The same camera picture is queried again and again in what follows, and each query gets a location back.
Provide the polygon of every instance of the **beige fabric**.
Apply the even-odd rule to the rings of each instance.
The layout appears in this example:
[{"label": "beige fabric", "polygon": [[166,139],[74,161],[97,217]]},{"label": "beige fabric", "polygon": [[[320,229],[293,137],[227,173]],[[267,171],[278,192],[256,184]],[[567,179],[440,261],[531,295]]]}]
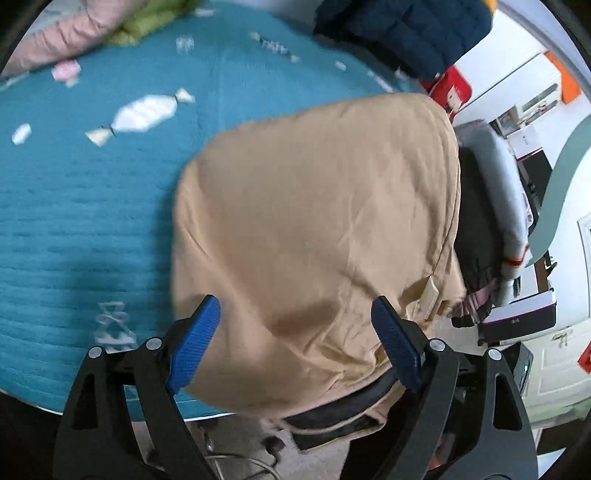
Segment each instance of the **beige fabric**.
[{"label": "beige fabric", "polygon": [[220,134],[186,167],[174,211],[177,317],[207,293],[222,304],[189,393],[280,419],[378,378],[390,364],[369,318],[375,297],[408,316],[431,278],[433,317],[465,294],[459,198],[456,137],[424,95]]}]

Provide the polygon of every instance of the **gray floor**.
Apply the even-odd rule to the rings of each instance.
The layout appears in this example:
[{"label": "gray floor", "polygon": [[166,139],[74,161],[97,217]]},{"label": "gray floor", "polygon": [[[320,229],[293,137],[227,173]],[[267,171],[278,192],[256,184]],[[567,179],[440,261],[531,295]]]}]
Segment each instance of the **gray floor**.
[{"label": "gray floor", "polygon": [[[203,434],[197,423],[189,423],[188,427],[197,445],[205,453]],[[151,442],[145,424],[134,424],[134,429],[138,444],[146,456],[151,449]],[[207,426],[207,430],[216,452],[240,453],[266,463],[272,463],[273,457],[267,454],[261,440],[270,435],[278,436],[286,444],[281,452],[281,462],[277,466],[284,480],[337,480],[349,449],[347,443],[339,443],[304,455],[295,448],[287,432],[265,431],[260,422],[238,416],[222,417],[218,419],[216,426]],[[220,467],[225,480],[241,480],[259,470],[242,460],[221,460]],[[260,478],[271,479],[269,475]]]}]

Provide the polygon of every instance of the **metal screw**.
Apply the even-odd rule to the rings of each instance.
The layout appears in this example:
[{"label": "metal screw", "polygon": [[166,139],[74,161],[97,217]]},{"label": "metal screw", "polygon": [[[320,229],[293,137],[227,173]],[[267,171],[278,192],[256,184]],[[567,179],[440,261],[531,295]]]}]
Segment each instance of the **metal screw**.
[{"label": "metal screw", "polygon": [[148,350],[158,350],[162,346],[162,340],[157,337],[151,338],[146,342],[146,348]]},{"label": "metal screw", "polygon": [[436,352],[443,352],[445,350],[445,343],[439,338],[434,338],[429,342],[429,346]]},{"label": "metal screw", "polygon": [[90,350],[88,350],[88,356],[90,358],[98,358],[102,354],[103,349],[100,346],[94,346]]},{"label": "metal screw", "polygon": [[494,348],[491,350],[488,350],[488,356],[491,357],[493,360],[497,360],[497,361],[499,361],[501,358],[503,358],[503,356],[501,355],[501,352],[494,349]]}]

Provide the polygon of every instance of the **white wire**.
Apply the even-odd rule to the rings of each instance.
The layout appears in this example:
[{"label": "white wire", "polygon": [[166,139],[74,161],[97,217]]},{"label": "white wire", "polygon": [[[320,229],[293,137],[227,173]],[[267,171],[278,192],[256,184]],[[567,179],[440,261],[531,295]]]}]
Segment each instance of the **white wire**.
[{"label": "white wire", "polygon": [[234,459],[234,460],[246,460],[250,463],[254,463],[254,465],[257,465],[259,467],[261,467],[262,469],[265,469],[267,472],[269,472],[273,478],[275,480],[281,480],[281,475],[279,475],[279,473],[277,472],[277,470],[275,470],[271,465],[267,465],[265,462],[262,462],[261,460],[258,460],[256,458],[252,458],[252,457],[247,457],[244,455],[240,455],[238,453],[224,453],[224,454],[217,454],[217,455],[204,455],[205,459],[210,461],[210,460],[226,460],[226,459]]}]

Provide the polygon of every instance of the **blue bedspread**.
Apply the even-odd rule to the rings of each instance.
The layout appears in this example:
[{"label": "blue bedspread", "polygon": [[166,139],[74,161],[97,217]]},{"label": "blue bedspread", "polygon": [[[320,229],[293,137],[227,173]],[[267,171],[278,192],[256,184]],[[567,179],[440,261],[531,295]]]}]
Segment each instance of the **blue bedspread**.
[{"label": "blue bedspread", "polygon": [[[47,68],[0,92],[0,389],[26,402],[63,409],[94,343],[99,304],[124,305],[139,342],[167,330],[174,191],[214,135],[384,92],[365,65],[266,12],[205,8],[215,14],[79,58],[71,88]],[[85,136],[124,105],[179,88],[195,103],[179,103],[146,133],[116,132],[102,147]],[[21,124],[31,135],[15,145]],[[177,402],[185,418],[217,413],[183,393]],[[141,418],[137,400],[130,406]]]}]

